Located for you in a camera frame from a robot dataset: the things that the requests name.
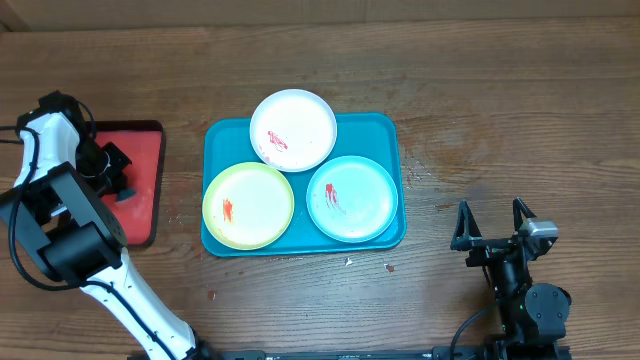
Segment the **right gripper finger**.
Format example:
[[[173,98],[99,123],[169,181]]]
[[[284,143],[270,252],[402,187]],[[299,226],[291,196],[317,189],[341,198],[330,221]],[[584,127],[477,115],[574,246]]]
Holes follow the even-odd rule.
[[[518,231],[525,219],[534,218],[535,214],[529,209],[525,202],[516,197],[512,203],[514,230]]]
[[[452,248],[473,248],[482,241],[482,234],[466,200],[459,204],[457,225],[451,241]]]

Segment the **dark green sponge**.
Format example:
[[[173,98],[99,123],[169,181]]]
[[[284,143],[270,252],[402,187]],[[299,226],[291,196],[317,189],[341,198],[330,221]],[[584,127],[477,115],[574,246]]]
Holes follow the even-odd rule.
[[[125,188],[120,190],[116,195],[116,201],[122,202],[130,199],[136,194],[136,191],[133,188]]]

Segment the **light blue plate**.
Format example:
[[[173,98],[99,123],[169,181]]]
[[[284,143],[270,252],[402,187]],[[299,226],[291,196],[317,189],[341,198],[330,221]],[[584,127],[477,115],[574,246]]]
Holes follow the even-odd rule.
[[[307,186],[306,204],[312,222],[324,235],[343,243],[362,243],[391,225],[399,194],[380,164],[348,155],[318,168]]]

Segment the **yellow-green plate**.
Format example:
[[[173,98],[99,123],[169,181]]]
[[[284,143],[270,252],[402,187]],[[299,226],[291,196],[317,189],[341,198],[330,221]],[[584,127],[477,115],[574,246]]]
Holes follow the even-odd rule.
[[[208,185],[202,204],[206,230],[218,243],[241,251],[275,242],[288,228],[294,210],[288,180],[258,162],[223,170]]]

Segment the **white plate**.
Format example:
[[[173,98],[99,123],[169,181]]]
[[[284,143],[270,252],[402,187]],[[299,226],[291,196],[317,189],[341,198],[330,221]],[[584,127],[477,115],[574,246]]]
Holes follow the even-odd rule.
[[[249,124],[251,145],[266,164],[303,172],[322,163],[337,141],[336,116],[318,95],[302,89],[275,92],[256,107]]]

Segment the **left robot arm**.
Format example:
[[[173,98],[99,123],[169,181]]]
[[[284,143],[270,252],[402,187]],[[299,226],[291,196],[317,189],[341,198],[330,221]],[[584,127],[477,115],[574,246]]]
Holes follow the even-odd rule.
[[[127,250],[135,221],[155,235],[165,137],[156,121],[97,124],[88,107],[54,91],[20,115],[20,173],[1,196],[9,255],[32,286],[79,289],[130,332],[147,359],[213,359],[208,343],[176,316]]]

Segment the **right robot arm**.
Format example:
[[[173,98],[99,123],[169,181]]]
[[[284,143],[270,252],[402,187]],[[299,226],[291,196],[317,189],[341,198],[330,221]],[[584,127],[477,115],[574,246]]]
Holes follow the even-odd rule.
[[[468,254],[468,267],[480,267],[495,301],[468,318],[454,334],[451,359],[569,359],[570,350],[558,341],[566,336],[570,294],[549,283],[534,283],[528,264],[547,254],[558,239],[557,225],[537,217],[524,201],[513,200],[514,231],[506,238],[482,237],[468,202],[459,204],[450,248]],[[483,345],[458,349],[462,332],[497,309],[502,332]]]

